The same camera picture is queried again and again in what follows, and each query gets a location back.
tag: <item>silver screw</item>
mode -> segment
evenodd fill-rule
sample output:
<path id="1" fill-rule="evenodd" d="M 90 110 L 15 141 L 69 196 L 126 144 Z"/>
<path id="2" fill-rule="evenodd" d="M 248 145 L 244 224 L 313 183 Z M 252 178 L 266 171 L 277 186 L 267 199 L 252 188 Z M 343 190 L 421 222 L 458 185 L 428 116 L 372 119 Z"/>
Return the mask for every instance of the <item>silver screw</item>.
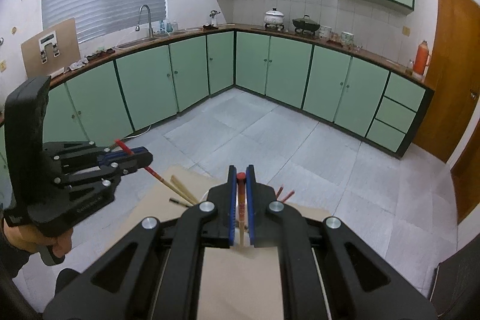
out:
<path id="1" fill-rule="evenodd" d="M 271 211 L 282 211 L 284 207 L 285 206 L 283 206 L 283 203 L 280 201 L 272 201 L 268 204 L 268 209 Z"/>
<path id="2" fill-rule="evenodd" d="M 153 229 L 157 226 L 157 219 L 155 217 L 145 217 L 142 220 L 142 227 L 145 229 Z"/>
<path id="3" fill-rule="evenodd" d="M 210 212 L 213 209 L 215 209 L 215 204 L 213 202 L 210 202 L 210 201 L 205 201 L 205 202 L 202 202 L 200 204 L 199 208 L 200 208 L 201 211 Z"/>
<path id="4" fill-rule="evenodd" d="M 331 229 L 337 229 L 342 225 L 342 222 L 337 217 L 329 217 L 327 218 L 327 221 L 325 221 L 325 224 Z"/>

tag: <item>silver faucet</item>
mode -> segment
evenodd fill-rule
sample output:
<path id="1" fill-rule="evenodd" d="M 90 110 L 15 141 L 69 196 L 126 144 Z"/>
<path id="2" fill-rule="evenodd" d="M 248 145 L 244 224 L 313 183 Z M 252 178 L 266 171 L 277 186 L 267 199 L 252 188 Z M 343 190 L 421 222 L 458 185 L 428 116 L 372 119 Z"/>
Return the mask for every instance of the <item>silver faucet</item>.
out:
<path id="1" fill-rule="evenodd" d="M 150 12 L 150 8 L 148 7 L 147 4 L 144 4 L 138 12 L 138 24 L 137 24 L 137 27 L 135 28 L 135 31 L 140 31 L 140 19 L 142 18 L 142 10 L 144 7 L 146 7 L 148 11 L 148 37 L 153 38 L 152 13 Z"/>

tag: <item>cardboard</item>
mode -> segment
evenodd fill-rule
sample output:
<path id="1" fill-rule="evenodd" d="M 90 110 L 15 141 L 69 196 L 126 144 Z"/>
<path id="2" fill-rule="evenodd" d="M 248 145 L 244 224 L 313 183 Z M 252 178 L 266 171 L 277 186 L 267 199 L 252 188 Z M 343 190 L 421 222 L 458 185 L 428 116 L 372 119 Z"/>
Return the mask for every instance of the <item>cardboard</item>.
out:
<path id="1" fill-rule="evenodd" d="M 46 47 L 47 62 L 42 64 L 38 39 L 56 31 L 59 55 L 53 56 L 51 45 Z M 45 29 L 42 33 L 25 41 L 22 46 L 23 64 L 28 77 L 50 75 L 62 67 L 80 60 L 80 49 L 78 48 L 77 31 L 75 18 L 60 22 L 57 25 Z"/>
<path id="2" fill-rule="evenodd" d="M 196 172 L 172 166 L 162 174 L 165 179 L 176 175 L 179 180 L 201 199 L 211 187 L 220 184 Z M 113 246 L 144 217 L 154 216 L 160 221 L 180 217 L 183 207 L 169 202 L 178 196 L 158 182 L 133 209 L 116 231 Z M 323 220 L 331 214 L 324 209 L 302 207 L 288 202 L 303 216 Z M 248 234 L 245 243 L 249 244 Z M 203 259 L 202 281 L 198 304 L 198 320 L 282 320 L 282 288 L 277 248 L 239 248 L 229 250 L 206 248 Z"/>

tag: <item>human hand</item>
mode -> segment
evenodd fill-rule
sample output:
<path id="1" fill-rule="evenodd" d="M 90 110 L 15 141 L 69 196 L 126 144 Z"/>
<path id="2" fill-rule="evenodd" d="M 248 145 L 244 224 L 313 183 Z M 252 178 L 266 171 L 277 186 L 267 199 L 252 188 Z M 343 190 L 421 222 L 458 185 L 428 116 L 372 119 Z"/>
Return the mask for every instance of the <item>human hand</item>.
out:
<path id="1" fill-rule="evenodd" d="M 71 228 L 57 238 L 47 238 L 33 224 L 9 227 L 7 222 L 3 221 L 3 233 L 12 246 L 32 254 L 38 251 L 38 245 L 53 246 L 52 251 L 57 258 L 70 252 L 73 232 Z"/>

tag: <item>white pot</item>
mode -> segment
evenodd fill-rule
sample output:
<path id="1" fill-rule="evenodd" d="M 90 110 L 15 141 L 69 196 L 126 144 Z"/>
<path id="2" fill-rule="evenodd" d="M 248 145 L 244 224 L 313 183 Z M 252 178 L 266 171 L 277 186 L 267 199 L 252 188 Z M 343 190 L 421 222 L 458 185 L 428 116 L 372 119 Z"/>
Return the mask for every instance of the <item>white pot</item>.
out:
<path id="1" fill-rule="evenodd" d="M 280 13 L 279 11 L 277 11 L 276 8 L 273 8 L 272 10 L 265 13 L 265 16 L 263 17 L 263 22 L 265 24 L 271 25 L 282 25 L 283 17 L 283 13 Z"/>

